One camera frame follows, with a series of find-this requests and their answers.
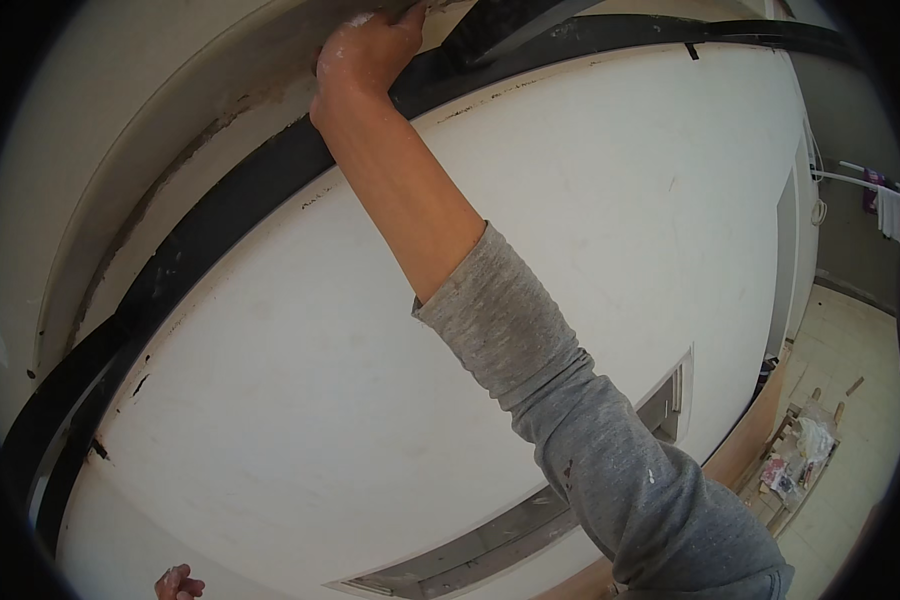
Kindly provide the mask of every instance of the gray long-sleeve shirt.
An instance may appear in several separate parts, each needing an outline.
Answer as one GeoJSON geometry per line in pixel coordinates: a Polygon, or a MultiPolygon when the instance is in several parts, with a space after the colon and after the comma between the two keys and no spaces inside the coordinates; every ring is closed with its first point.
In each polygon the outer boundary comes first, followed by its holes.
{"type": "Polygon", "coordinates": [[[593,372],[560,308],[492,225],[413,315],[512,414],[628,585],[625,598],[784,597],[794,570],[767,529],[593,372]]]}

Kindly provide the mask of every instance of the gray sleeve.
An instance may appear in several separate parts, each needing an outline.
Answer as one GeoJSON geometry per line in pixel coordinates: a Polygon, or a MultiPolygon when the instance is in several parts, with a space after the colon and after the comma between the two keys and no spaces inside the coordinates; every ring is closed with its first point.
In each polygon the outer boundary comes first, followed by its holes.
{"type": "Polygon", "coordinates": [[[560,308],[492,225],[413,315],[512,414],[550,485],[629,586],[624,597],[784,597],[794,570],[767,529],[593,372],[560,308]]]}

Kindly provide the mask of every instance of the gray wall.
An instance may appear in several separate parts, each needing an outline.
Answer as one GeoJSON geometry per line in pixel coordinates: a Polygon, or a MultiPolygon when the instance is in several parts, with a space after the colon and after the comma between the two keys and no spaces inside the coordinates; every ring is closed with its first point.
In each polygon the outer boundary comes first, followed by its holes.
{"type": "MultiPolygon", "coordinates": [[[[836,164],[849,161],[900,182],[900,150],[867,76],[815,55],[794,53],[791,58],[826,170],[860,177],[836,164]]],[[[863,188],[852,183],[820,182],[827,215],[819,228],[817,273],[869,297],[876,306],[896,307],[900,244],[884,239],[876,216],[863,212],[862,194],[863,188]]]]}

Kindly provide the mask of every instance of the hand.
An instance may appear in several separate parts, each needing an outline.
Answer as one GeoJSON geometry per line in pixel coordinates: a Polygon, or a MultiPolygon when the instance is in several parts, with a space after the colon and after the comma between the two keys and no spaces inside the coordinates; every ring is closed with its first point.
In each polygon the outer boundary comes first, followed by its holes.
{"type": "Polygon", "coordinates": [[[310,120],[318,130],[336,108],[367,99],[389,102],[387,90],[420,50],[426,3],[411,6],[391,24],[381,12],[358,14],[336,28],[316,59],[316,95],[310,120]]]}
{"type": "Polygon", "coordinates": [[[153,584],[157,600],[194,600],[204,595],[206,583],[190,579],[190,565],[180,564],[167,569],[153,584]]]}

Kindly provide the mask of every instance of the tiled floor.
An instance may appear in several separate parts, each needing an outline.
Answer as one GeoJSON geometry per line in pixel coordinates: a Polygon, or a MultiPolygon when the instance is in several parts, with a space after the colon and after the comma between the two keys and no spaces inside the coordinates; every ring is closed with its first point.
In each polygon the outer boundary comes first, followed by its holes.
{"type": "Polygon", "coordinates": [[[840,447],[778,540],[796,567],[790,600],[812,600],[826,589],[896,467],[900,358],[894,318],[815,285],[787,366],[777,423],[790,402],[803,405],[815,388],[828,410],[840,401],[845,407],[840,447]],[[858,378],[864,382],[847,396],[858,378]]]}

